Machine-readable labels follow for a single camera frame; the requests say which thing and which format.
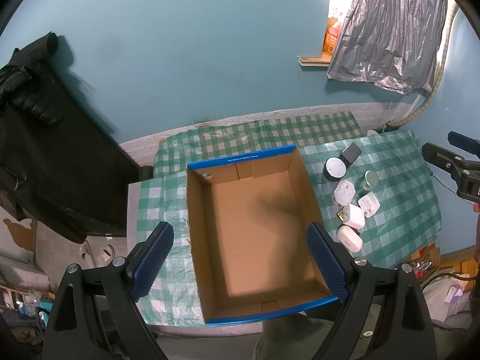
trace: open cardboard box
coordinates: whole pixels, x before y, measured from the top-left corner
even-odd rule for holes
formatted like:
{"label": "open cardboard box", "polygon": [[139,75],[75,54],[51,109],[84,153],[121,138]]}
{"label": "open cardboard box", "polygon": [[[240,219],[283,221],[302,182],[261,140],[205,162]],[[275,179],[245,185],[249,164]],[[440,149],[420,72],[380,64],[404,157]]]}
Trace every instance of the open cardboard box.
{"label": "open cardboard box", "polygon": [[337,299],[305,241],[321,216],[295,145],[189,163],[187,212],[207,325],[261,321]]}

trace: black cable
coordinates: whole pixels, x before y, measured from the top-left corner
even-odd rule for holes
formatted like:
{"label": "black cable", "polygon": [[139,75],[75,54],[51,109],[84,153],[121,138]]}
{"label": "black cable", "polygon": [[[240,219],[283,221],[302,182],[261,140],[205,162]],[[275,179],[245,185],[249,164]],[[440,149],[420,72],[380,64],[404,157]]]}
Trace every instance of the black cable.
{"label": "black cable", "polygon": [[434,277],[430,278],[422,287],[422,291],[425,289],[426,286],[428,286],[432,281],[434,281],[435,279],[437,278],[441,278],[442,276],[449,276],[451,278],[454,278],[454,279],[457,279],[457,280],[460,280],[460,281],[473,281],[476,279],[476,277],[462,277],[462,276],[459,276],[461,274],[459,274],[458,272],[455,272],[453,274],[451,273],[447,273],[447,272],[444,272],[442,274],[436,274]]}

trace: silver curtain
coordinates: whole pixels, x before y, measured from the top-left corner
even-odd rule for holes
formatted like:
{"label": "silver curtain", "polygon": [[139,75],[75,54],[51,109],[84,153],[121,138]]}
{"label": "silver curtain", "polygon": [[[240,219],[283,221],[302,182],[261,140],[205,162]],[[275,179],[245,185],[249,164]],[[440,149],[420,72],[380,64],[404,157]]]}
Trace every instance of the silver curtain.
{"label": "silver curtain", "polygon": [[447,0],[353,0],[327,76],[431,91]]}

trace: black jacket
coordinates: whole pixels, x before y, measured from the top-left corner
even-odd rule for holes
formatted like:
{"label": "black jacket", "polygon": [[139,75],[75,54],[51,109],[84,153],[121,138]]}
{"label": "black jacket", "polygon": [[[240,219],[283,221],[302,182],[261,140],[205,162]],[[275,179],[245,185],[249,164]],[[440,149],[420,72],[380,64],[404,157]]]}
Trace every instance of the black jacket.
{"label": "black jacket", "polygon": [[0,189],[63,237],[126,235],[138,165],[98,128],[47,63],[50,32],[0,70]]}

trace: silver screw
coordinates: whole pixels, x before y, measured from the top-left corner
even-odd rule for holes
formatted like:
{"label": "silver screw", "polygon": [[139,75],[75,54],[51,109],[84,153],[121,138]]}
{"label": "silver screw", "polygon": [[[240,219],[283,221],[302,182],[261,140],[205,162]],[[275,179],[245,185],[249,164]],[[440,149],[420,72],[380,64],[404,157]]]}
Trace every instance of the silver screw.
{"label": "silver screw", "polygon": [[123,257],[115,257],[112,261],[113,266],[123,266],[125,259]]}
{"label": "silver screw", "polygon": [[70,264],[68,267],[67,267],[67,272],[69,274],[72,274],[74,272],[76,272],[78,269],[78,265],[77,264]]}
{"label": "silver screw", "polygon": [[355,257],[353,262],[357,264],[357,266],[365,266],[367,265],[367,260],[364,257]]}
{"label": "silver screw", "polygon": [[412,266],[410,264],[402,264],[402,271],[409,274],[412,271]]}

